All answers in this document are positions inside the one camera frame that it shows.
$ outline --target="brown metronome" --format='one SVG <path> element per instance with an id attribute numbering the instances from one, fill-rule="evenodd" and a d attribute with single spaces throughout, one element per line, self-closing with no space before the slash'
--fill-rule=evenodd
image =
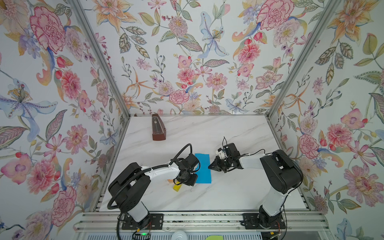
<path id="1" fill-rule="evenodd" d="M 166 128 L 158 114 L 152 114 L 152 139 L 162 141 L 166 139 Z"/>

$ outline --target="white marble tabletop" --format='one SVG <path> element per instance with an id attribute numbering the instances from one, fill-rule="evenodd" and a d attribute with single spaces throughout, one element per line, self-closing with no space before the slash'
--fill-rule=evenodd
<path id="1" fill-rule="evenodd" d="M 278 149 L 264 116 L 163 116 L 161 119 L 167 129 L 167 139 L 153 141 L 151 117 L 132 117 L 108 185 L 130 163 L 137 162 L 141 166 L 167 163 L 188 143 L 192 144 L 194 154 L 209 154 L 211 163 L 224 136 L 241 154 L 255 153 L 263 148 L 266 152 Z M 188 153 L 189 148 L 180 157 Z M 151 182 L 141 201 L 150 211 L 258 210 L 270 189 L 261 169 L 211 171 L 211 176 L 211 184 L 182 185 L 179 192 L 166 180 Z M 107 209 L 110 199 L 106 191 L 101 212 L 119 211 Z M 287 198 L 285 208 L 305 208 L 298 190 Z"/>

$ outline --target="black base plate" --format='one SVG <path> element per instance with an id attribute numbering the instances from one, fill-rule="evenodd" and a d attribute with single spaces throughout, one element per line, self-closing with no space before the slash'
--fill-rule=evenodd
<path id="1" fill-rule="evenodd" d="M 257 224 L 257 215 L 259 214 L 243 214 L 245 229 L 264 229 Z M 285 229 L 285 222 L 282 215 L 280 215 L 280 217 L 272 223 L 269 229 L 279 229 L 279 225 L 277 224 L 278 222 L 280 223 L 280 229 Z"/>
<path id="2" fill-rule="evenodd" d="M 149 219 L 150 219 L 150 222 L 151 222 L 151 225 L 147 227 L 147 229 L 151 229 L 151 230 L 162 230 L 163 228 L 163 218 L 164 218 L 164 214 L 151 214 L 149 216 Z M 133 220 L 133 218 L 131 216 L 127 216 L 127 215 L 124 215 L 124 221 L 126 222 L 123 222 L 122 226 L 121 226 L 121 229 L 122 230 L 136 230 L 136 222 L 135 220 Z"/>

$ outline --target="wall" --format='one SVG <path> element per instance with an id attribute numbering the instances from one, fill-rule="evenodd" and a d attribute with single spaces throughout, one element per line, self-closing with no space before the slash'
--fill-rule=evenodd
<path id="1" fill-rule="evenodd" d="M 266 113 L 326 3 L 81 2 L 134 114 Z"/>
<path id="2" fill-rule="evenodd" d="M 0 43 L 0 239 L 71 239 L 126 119 L 65 0 L 0 0 Z"/>
<path id="3" fill-rule="evenodd" d="M 343 1 L 272 118 L 340 240 L 384 237 L 383 8 Z"/>

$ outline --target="blue cloth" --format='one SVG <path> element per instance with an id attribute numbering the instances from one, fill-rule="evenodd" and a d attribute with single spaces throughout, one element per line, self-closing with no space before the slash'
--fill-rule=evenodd
<path id="1" fill-rule="evenodd" d="M 200 169 L 196 172 L 198 175 L 196 183 L 212 183 L 211 170 L 209 166 L 209 154 L 196 153 L 195 156 L 200 161 Z"/>

